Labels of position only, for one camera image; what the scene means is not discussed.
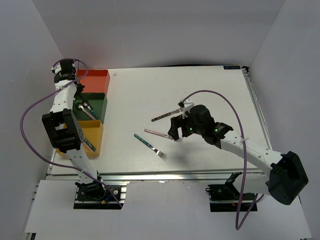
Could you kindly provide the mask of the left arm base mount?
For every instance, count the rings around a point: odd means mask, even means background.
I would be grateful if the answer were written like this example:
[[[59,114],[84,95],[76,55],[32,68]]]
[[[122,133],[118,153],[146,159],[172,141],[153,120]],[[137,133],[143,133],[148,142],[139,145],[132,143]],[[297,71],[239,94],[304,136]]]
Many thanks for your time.
[[[124,204],[121,185],[108,185],[110,191],[100,183],[75,183],[75,210],[121,210]]]

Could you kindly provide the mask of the teal handled fork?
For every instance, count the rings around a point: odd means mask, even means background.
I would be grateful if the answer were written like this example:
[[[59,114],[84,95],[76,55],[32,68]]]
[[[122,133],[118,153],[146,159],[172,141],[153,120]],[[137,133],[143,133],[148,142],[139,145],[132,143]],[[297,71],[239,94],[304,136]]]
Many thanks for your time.
[[[167,159],[167,155],[158,150],[157,148],[155,148],[153,145],[151,145],[149,142],[147,142],[146,140],[144,140],[142,137],[140,137],[139,135],[137,134],[134,134],[133,135],[137,140],[139,140],[141,143],[143,143],[145,146],[147,146],[149,149],[151,149],[153,152],[155,152],[155,154],[160,157],[163,161],[165,161]]]

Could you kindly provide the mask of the teal handled spoon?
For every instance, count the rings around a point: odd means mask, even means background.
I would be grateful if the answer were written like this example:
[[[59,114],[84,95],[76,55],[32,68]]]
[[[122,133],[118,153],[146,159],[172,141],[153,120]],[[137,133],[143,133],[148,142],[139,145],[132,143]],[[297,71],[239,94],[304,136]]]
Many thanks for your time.
[[[98,115],[96,114],[95,110],[87,102],[83,101],[82,103],[77,103],[76,108],[85,113],[90,119],[98,119]]]

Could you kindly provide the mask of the black handled table knife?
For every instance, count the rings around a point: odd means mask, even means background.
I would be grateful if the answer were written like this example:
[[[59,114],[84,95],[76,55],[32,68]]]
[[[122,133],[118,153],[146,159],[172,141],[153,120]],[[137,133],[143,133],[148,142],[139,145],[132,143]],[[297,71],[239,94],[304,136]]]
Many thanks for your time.
[[[97,148],[87,139],[84,138],[83,145],[90,151],[90,152],[96,152]]]

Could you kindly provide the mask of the black handled fork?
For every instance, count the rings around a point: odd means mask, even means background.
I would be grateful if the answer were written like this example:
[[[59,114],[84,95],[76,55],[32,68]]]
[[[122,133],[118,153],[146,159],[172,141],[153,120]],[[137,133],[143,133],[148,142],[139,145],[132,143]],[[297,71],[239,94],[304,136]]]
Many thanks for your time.
[[[176,110],[173,110],[173,111],[167,112],[167,113],[165,113],[165,114],[162,114],[162,115],[160,115],[160,116],[157,116],[157,117],[155,117],[155,118],[152,118],[152,119],[151,119],[151,122],[156,122],[156,121],[158,121],[158,120],[164,119],[164,118],[169,117],[169,116],[171,116],[171,115],[181,113],[183,110],[184,110],[184,108],[183,108],[183,107],[180,107],[180,108],[178,108],[178,109],[176,109]]]

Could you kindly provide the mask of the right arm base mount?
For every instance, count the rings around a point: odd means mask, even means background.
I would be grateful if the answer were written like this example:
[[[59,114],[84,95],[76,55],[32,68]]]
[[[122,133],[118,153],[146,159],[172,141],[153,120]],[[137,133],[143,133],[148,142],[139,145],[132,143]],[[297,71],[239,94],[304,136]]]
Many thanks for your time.
[[[205,189],[209,196],[210,211],[212,213],[231,213],[238,208],[240,191],[233,183],[241,176],[241,172],[233,173],[224,184],[210,184]]]

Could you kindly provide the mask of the pink handled fork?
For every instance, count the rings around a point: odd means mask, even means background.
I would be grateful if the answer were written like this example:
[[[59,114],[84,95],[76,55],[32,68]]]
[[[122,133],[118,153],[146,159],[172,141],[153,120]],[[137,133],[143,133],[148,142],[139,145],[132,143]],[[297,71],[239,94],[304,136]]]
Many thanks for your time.
[[[158,131],[154,131],[154,130],[150,130],[150,129],[146,129],[145,128],[144,132],[152,134],[152,135],[155,135],[155,136],[158,136],[158,137],[169,139],[169,140],[174,141],[176,143],[182,143],[183,142],[183,138],[181,138],[181,137],[179,137],[177,140],[175,140],[172,136],[170,136],[168,134],[165,134],[165,133],[158,132]]]

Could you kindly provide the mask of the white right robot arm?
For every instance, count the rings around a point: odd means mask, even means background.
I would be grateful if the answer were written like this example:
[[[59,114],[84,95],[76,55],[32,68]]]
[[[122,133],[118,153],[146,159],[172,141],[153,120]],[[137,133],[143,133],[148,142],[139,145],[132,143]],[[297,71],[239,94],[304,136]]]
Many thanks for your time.
[[[309,182],[296,153],[273,151],[241,138],[231,126],[216,122],[204,105],[193,106],[186,114],[171,118],[168,135],[177,140],[179,132],[184,138],[200,135],[206,143],[247,160],[261,171],[235,172],[224,184],[212,185],[213,200],[236,200],[243,194],[262,194],[290,205]]]

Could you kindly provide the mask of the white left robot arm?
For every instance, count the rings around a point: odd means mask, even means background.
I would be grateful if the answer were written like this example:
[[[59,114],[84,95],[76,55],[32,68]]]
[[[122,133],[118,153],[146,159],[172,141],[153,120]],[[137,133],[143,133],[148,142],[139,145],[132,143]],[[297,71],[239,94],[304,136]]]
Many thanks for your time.
[[[85,153],[85,135],[73,112],[74,96],[80,83],[76,74],[76,60],[61,59],[51,70],[54,73],[54,99],[49,113],[42,116],[42,123],[53,148],[69,159],[71,165],[66,167],[78,174],[79,182],[76,185],[99,200],[105,196],[106,187],[101,184],[98,171]]]

